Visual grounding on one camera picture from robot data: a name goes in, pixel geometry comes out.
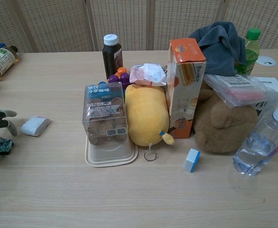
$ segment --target green bottle cap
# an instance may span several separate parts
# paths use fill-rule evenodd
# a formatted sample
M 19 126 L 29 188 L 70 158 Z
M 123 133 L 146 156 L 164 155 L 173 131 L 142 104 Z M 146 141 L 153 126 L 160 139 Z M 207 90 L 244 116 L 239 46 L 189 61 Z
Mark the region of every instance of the green bottle cap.
M 247 32 L 247 39 L 257 40 L 261 35 L 261 30 L 258 28 L 250 28 Z

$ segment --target barcode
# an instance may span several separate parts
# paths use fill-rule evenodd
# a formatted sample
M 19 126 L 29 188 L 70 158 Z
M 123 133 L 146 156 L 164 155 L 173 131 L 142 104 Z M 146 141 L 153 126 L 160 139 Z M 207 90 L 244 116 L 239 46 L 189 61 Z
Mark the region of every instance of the barcode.
M 115 129 L 107 130 L 107 131 L 106 131 L 106 134 L 107 134 L 107 136 L 116 135 L 116 131 L 115 131 Z
M 126 128 L 125 127 L 118 128 L 116 131 L 117 131 L 117 134 L 126 134 Z
M 229 82 L 230 85 L 250 85 L 250 82 Z

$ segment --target green bottle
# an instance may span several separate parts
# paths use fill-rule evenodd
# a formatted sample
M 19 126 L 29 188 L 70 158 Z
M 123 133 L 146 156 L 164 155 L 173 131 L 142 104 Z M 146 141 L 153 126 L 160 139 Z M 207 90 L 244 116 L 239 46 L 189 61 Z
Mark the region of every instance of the green bottle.
M 258 38 L 261 35 L 261 30 L 258 28 L 250 28 L 247 32 L 245 40 L 245 51 L 247 62 L 245 65 L 238 64 L 237 72 L 240 75 L 250 75 L 256 60 L 259 56 Z

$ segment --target stuffed animal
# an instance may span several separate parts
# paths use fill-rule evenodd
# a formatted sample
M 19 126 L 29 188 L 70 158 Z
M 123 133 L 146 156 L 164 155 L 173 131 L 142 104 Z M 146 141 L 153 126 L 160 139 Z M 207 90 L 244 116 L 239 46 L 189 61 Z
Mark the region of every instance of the stuffed animal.
M 174 143 L 172 136 L 166 133 L 169 115 L 160 87 L 129 85 L 125 92 L 125 108 L 128 133 L 135 144 L 155 145 L 162 139 L 167 144 Z
M 193 128 L 201 149 L 227 153 L 237 150 L 257 122 L 257 113 L 251 106 L 230 109 L 206 85 L 202 84 L 195 111 Z

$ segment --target metal ring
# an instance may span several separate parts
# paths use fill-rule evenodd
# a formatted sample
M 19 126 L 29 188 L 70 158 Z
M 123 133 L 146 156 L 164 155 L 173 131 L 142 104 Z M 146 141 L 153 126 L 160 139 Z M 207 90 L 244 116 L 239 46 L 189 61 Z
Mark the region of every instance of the metal ring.
M 153 152 L 153 153 L 154 153 L 154 158 L 153 158 L 153 159 L 147 159 L 147 158 L 146 158 L 146 153 L 147 153 L 147 152 Z M 152 162 L 152 161 L 154 161 L 154 160 L 157 159 L 157 153 L 156 153 L 156 151 L 153 150 L 153 149 L 148 149 L 148 150 L 146 150 L 146 151 L 144 152 L 144 158 L 145 158 L 145 160 L 147 160 L 148 162 Z

